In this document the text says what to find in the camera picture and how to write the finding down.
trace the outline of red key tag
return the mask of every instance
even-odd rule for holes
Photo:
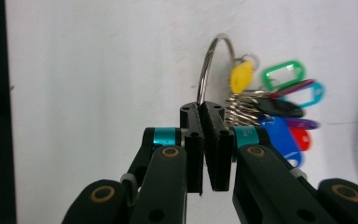
[[[289,130],[301,151],[307,151],[310,149],[311,139],[307,130],[295,128],[289,128]]]

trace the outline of screw hole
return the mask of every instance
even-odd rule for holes
[[[152,222],[160,222],[164,219],[164,212],[159,209],[153,210],[149,213],[149,219]]]
[[[306,209],[299,209],[297,211],[297,215],[301,217],[304,221],[313,222],[316,220],[315,216],[312,214],[312,212],[306,210]]]

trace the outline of plastic key tag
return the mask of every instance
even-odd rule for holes
[[[306,74],[305,67],[298,61],[281,63],[264,70],[262,80],[270,91],[282,89],[301,81]]]
[[[284,118],[289,128],[312,130],[319,128],[319,123],[310,119]]]
[[[289,130],[300,150],[307,151],[311,144],[310,134],[304,129],[289,128]]]
[[[297,105],[277,99],[255,97],[257,104],[255,107],[262,113],[272,116],[301,118],[304,111]]]
[[[230,77],[231,91],[238,94],[248,87],[253,80],[254,65],[252,61],[245,61],[236,66]]]
[[[269,98],[278,99],[278,98],[283,97],[283,96],[285,96],[287,94],[290,94],[292,92],[299,91],[299,90],[301,90],[303,88],[306,88],[309,85],[313,84],[314,82],[316,82],[315,79],[307,79],[307,80],[297,82],[297,83],[295,83],[293,85],[290,85],[290,86],[285,87],[283,89],[279,89],[277,91],[272,92],[269,95]]]
[[[314,82],[311,85],[302,88],[301,90],[294,91],[284,97],[281,97],[280,99],[287,99],[291,102],[295,102],[299,107],[304,108],[310,105],[318,104],[324,98],[324,93],[324,86],[320,82]]]
[[[300,148],[284,120],[279,117],[271,117],[271,120],[261,120],[260,124],[266,129],[272,145],[290,161],[293,166],[300,166],[302,162]]]

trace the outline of yellow key tag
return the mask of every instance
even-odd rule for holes
[[[230,87],[233,93],[238,94],[251,84],[253,80],[253,70],[254,66],[251,61],[245,61],[232,70]]]

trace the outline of purple key tag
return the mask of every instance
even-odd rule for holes
[[[290,133],[286,122],[280,117],[260,120],[269,135],[271,144],[294,166],[299,167],[302,162],[302,155],[295,139]]]
[[[310,119],[283,118],[287,127],[303,130],[312,130],[319,128],[319,123]]]

